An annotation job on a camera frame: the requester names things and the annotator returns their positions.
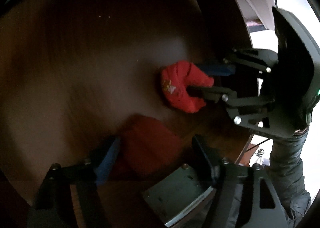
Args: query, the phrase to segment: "metal screw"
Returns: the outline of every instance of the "metal screw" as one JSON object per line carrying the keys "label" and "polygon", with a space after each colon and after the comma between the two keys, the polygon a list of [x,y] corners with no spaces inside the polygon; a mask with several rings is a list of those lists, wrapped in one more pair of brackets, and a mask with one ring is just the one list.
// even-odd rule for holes
{"label": "metal screw", "polygon": [[188,165],[188,164],[186,164],[186,163],[184,163],[181,167],[182,167],[182,169],[187,170],[187,169],[188,169],[188,167],[189,167],[189,165]]}
{"label": "metal screw", "polygon": [[51,165],[51,170],[56,171],[60,167],[61,167],[60,164],[54,163],[54,164]]}
{"label": "metal screw", "polygon": [[90,159],[89,159],[89,158],[86,158],[86,159],[84,160],[84,164],[85,164],[85,165],[89,165],[89,164],[91,164]]}
{"label": "metal screw", "polygon": [[258,164],[258,163],[253,164],[253,165],[252,165],[252,168],[253,168],[254,170],[257,170],[257,171],[262,170],[262,166],[261,166],[260,164]]}
{"label": "metal screw", "polygon": [[223,95],[222,95],[222,100],[223,100],[224,102],[228,102],[228,100],[229,100],[228,95],[227,95],[227,94],[223,94]]}
{"label": "metal screw", "polygon": [[241,117],[240,116],[236,116],[234,119],[233,119],[234,123],[236,125],[239,125],[241,123]]}
{"label": "metal screw", "polygon": [[222,162],[224,165],[228,165],[229,164],[229,160],[226,157],[222,158]]}
{"label": "metal screw", "polygon": [[147,198],[150,197],[149,191],[146,191],[146,192],[144,193],[144,197],[147,197]]}
{"label": "metal screw", "polygon": [[306,123],[307,125],[310,125],[312,122],[311,113],[306,114]]}

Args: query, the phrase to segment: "red cloth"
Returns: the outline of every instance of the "red cloth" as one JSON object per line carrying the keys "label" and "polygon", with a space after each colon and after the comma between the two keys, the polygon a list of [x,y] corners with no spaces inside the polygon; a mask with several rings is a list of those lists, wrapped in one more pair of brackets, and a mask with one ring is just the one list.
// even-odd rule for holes
{"label": "red cloth", "polygon": [[120,137],[121,157],[112,176],[128,174],[131,169],[139,177],[146,177],[173,163],[182,152],[181,139],[152,117],[136,116]]}
{"label": "red cloth", "polygon": [[188,61],[179,61],[161,72],[161,86],[170,104],[186,113],[196,113],[206,105],[202,98],[188,95],[187,86],[212,87],[214,79]]}

